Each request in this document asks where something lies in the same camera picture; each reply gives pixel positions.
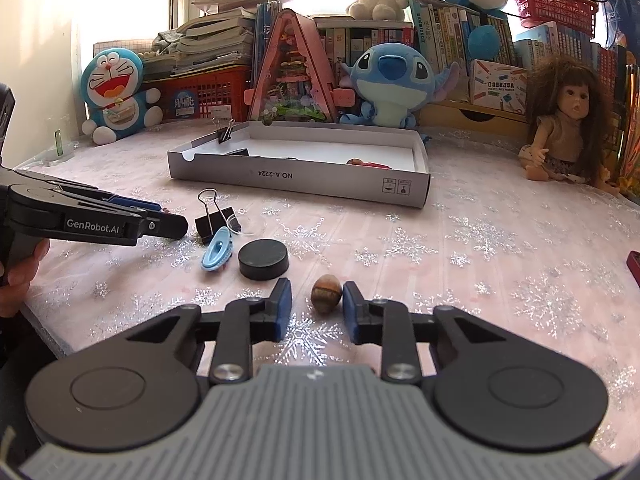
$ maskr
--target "gray gripper base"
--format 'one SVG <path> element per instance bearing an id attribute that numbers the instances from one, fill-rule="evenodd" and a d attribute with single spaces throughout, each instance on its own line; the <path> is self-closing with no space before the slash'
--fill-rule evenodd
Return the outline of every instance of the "gray gripper base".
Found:
<path id="1" fill-rule="evenodd" d="M 149 446 L 94 455 L 47 444 L 22 466 L 33 480 L 594 480 L 608 470 L 587 446 L 487 449 L 445 426 L 418 388 L 363 365 L 265 365 L 212 388 Z"/>

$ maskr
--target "wooden drawer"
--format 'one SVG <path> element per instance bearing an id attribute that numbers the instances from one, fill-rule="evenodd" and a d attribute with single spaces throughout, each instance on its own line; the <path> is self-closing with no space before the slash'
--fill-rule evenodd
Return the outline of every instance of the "wooden drawer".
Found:
<path id="1" fill-rule="evenodd" d="M 510 137 L 526 144 L 529 126 L 521 115 L 469 103 L 443 101 L 428 104 L 418 113 L 419 126 L 436 126 Z"/>

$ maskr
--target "white wall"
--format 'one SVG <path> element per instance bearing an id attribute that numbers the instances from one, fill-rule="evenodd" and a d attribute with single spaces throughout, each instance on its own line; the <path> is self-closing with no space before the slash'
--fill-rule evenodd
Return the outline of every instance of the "white wall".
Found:
<path id="1" fill-rule="evenodd" d="M 76 117 L 82 104 L 74 97 L 72 23 L 75 0 L 0 0 L 0 81 L 16 99 L 2 149 L 2 162 L 11 168 L 53 145 L 45 134 L 49 117 Z"/>

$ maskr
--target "miniature dollhouse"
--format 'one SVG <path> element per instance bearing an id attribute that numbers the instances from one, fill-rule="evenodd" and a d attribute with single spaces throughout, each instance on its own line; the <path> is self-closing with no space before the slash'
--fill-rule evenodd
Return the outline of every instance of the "miniature dollhouse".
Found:
<path id="1" fill-rule="evenodd" d="M 249 118 L 336 122 L 337 106 L 354 104 L 351 89 L 336 88 L 314 20 L 285 9 L 276 18 L 255 89 L 244 93 Z"/>

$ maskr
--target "doll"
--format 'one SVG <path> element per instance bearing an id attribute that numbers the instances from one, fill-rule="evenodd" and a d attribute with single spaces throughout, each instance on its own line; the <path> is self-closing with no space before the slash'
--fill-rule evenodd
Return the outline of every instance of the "doll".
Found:
<path id="1" fill-rule="evenodd" d="M 529 180 L 590 184 L 616 194 L 606 183 L 602 144 L 609 127 L 598 77 L 569 57 L 552 57 L 529 74 L 527 120 L 530 144 L 520 163 Z"/>

